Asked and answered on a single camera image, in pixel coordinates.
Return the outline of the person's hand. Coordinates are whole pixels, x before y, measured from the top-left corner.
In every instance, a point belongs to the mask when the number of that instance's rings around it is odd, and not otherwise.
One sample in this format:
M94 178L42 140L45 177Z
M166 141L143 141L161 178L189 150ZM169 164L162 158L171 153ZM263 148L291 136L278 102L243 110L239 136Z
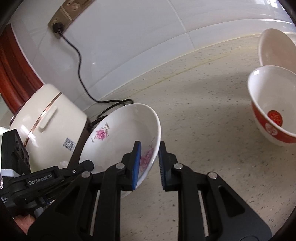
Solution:
M21 230L27 234L30 226L34 223L35 218L30 214L27 216L18 215L14 218L14 221L21 228Z

